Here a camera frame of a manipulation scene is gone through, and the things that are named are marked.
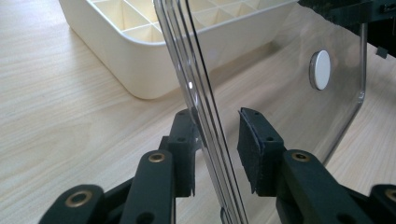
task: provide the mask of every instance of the silver circular magnet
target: silver circular magnet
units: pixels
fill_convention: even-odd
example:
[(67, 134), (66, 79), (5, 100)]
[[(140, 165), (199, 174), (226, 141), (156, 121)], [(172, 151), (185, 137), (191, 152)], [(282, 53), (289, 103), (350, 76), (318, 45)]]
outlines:
[(309, 66), (309, 80), (314, 89), (323, 91), (329, 84), (332, 63), (326, 50), (316, 52)]

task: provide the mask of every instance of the screw hole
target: screw hole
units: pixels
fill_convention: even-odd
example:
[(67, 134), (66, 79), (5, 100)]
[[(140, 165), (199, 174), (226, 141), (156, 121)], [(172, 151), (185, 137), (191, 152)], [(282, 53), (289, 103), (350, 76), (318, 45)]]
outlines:
[(355, 218), (353, 218), (352, 216), (347, 215), (347, 214), (339, 214), (337, 216), (337, 219), (338, 219), (338, 221), (340, 221), (343, 224), (355, 224), (356, 223)]
[(150, 224), (154, 221), (152, 213), (142, 213), (136, 219), (136, 224)]
[(165, 160), (165, 155), (162, 153), (154, 153), (148, 157), (148, 160), (151, 162), (160, 162)]
[(396, 203), (396, 189), (387, 189), (385, 190), (385, 194), (389, 199)]
[(309, 161), (310, 160), (308, 155), (305, 155), (304, 153), (301, 153), (301, 152), (294, 152), (294, 153), (291, 154), (291, 156), (296, 161)]
[(92, 193), (88, 190), (80, 190), (66, 199), (66, 206), (68, 207), (80, 207), (87, 203), (92, 197)]
[(303, 154), (296, 154), (296, 157), (297, 157), (298, 159), (301, 159), (301, 160), (305, 160), (305, 159), (306, 159), (306, 156), (303, 155)]

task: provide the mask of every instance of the clear acrylic sheet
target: clear acrylic sheet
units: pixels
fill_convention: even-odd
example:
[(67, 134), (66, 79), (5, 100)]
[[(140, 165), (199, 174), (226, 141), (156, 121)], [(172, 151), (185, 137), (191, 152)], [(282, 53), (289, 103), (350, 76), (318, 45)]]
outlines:
[[(275, 217), (275, 200), (251, 193), (236, 150), (238, 110), (260, 111), (286, 148), (325, 162), (364, 98), (365, 26), (343, 28), (326, 20), (340, 1), (156, 0), (155, 6), (200, 127), (223, 221)], [(331, 62), (322, 91), (309, 75), (321, 50)]]

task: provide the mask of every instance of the brass screw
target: brass screw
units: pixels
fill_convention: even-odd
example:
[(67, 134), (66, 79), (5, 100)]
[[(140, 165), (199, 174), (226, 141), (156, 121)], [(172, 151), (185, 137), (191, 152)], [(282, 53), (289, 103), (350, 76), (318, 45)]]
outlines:
[(310, 161), (311, 158), (301, 152), (294, 152), (293, 154), (291, 154), (291, 156), (296, 160), (296, 161)]
[(77, 191), (76, 193), (70, 195), (66, 199), (66, 206), (67, 207), (80, 207), (83, 204), (87, 203), (92, 197), (92, 192), (89, 190), (80, 190)]

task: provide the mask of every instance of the wooden table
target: wooden table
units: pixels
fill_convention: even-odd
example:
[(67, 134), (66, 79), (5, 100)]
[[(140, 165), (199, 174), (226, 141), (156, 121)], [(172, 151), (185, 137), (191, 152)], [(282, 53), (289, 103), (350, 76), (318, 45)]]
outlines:
[[(0, 15), (0, 218), (37, 223), (75, 185), (109, 190), (134, 176), (185, 104), (180, 90), (150, 101), (129, 94), (56, 0), (2, 1)], [(396, 184), (396, 59), (371, 46), (368, 55), (366, 101), (327, 165), (365, 194), (375, 183)], [(198, 169), (197, 183), (205, 176)], [(218, 211), (202, 206), (217, 204), (207, 186), (178, 201), (179, 223), (219, 223)]]

